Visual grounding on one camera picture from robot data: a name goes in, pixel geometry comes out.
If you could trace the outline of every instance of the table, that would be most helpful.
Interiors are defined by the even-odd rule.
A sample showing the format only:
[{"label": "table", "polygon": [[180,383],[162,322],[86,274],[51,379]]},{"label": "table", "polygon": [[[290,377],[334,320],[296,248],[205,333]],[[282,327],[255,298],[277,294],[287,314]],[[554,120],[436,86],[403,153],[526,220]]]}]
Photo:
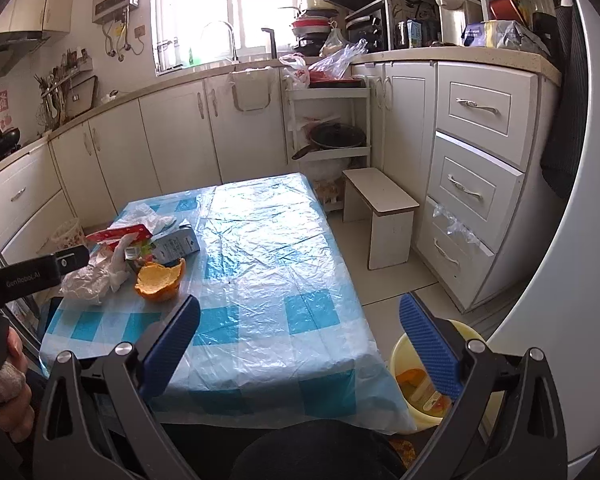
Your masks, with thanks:
[{"label": "table", "polygon": [[282,428],[337,418],[384,433],[415,430],[304,176],[140,202],[194,227],[201,250],[187,257],[179,296],[149,303],[129,279],[102,305],[62,300],[42,341],[46,369],[65,349],[85,358],[135,342],[193,294],[200,327],[152,400],[160,422]]}]

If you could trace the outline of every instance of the human hand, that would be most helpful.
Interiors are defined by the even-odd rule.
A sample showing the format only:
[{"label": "human hand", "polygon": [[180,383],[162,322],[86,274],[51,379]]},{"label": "human hand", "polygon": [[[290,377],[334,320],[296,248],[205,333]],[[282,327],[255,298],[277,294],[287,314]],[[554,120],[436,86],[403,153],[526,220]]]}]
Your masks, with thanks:
[{"label": "human hand", "polygon": [[0,429],[11,440],[22,442],[31,434],[35,413],[30,406],[31,389],[26,383],[27,358],[22,352],[18,333],[9,327],[7,360],[0,369]]}]

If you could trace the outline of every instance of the white stool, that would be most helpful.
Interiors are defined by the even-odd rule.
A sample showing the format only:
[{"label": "white stool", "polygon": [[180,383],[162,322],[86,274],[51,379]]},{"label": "white stool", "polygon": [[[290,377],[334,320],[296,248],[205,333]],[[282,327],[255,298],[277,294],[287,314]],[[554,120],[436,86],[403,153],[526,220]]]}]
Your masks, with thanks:
[{"label": "white stool", "polygon": [[418,203],[376,168],[346,170],[342,221],[371,216],[369,270],[409,259],[413,211]]}]

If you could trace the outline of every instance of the faucet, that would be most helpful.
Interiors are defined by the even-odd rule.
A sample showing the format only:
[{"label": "faucet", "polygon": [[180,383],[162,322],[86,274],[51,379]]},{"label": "faucet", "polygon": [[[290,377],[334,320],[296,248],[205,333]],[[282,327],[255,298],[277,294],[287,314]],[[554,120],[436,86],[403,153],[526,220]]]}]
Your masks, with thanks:
[{"label": "faucet", "polygon": [[202,31],[200,32],[200,39],[202,39],[202,35],[205,32],[205,29],[209,26],[212,25],[213,23],[224,23],[228,28],[229,28],[229,34],[230,34],[230,38],[231,38],[231,50],[232,50],[232,54],[234,55],[233,59],[231,59],[231,62],[238,62],[238,51],[235,48],[235,34],[234,34],[234,28],[232,27],[231,23],[229,22],[225,22],[223,20],[214,20],[212,22],[208,22],[204,27],[202,27]]}]

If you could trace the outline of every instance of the window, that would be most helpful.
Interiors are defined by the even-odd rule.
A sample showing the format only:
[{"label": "window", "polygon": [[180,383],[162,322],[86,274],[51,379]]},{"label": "window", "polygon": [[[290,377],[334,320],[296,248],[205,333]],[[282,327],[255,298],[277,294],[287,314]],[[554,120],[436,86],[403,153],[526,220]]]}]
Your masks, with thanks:
[{"label": "window", "polygon": [[276,31],[281,50],[295,38],[289,26],[294,12],[280,7],[296,0],[151,0],[152,35],[157,73],[222,58],[232,58],[227,22],[234,28],[239,57],[269,51],[269,35]]}]

